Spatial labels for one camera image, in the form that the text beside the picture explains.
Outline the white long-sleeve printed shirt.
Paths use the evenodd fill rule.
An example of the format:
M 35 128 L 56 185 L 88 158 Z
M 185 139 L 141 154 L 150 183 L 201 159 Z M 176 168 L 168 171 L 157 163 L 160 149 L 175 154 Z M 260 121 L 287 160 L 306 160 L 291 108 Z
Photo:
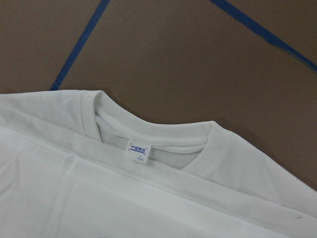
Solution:
M 3 238 L 314 238 L 317 193 L 215 121 L 155 124 L 103 91 L 0 97 Z

